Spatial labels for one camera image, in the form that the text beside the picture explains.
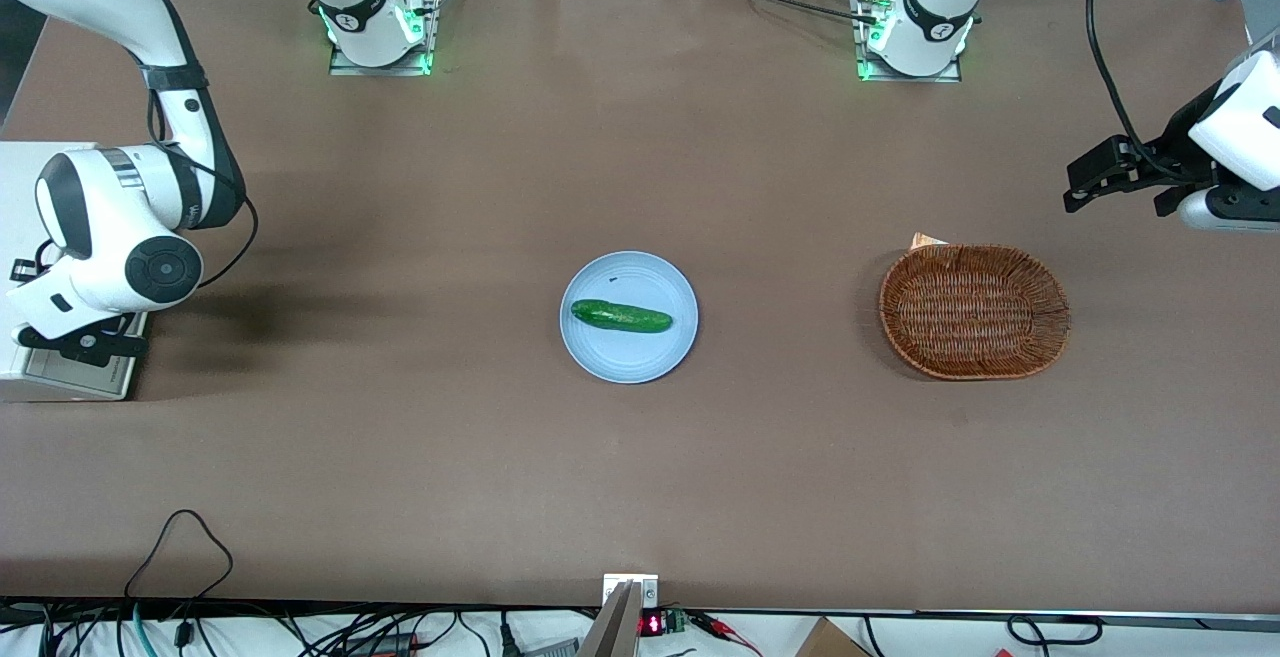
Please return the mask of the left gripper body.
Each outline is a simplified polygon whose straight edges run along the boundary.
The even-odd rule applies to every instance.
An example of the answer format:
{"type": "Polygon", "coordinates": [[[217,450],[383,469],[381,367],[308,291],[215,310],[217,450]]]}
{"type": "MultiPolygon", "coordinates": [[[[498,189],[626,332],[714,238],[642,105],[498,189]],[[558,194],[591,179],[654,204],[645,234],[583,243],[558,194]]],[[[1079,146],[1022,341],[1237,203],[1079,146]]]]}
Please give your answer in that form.
{"type": "Polygon", "coordinates": [[[1279,187],[1277,106],[1277,51],[1236,59],[1144,145],[1140,175],[1170,184],[1206,182],[1212,161],[1253,188],[1279,187]]]}

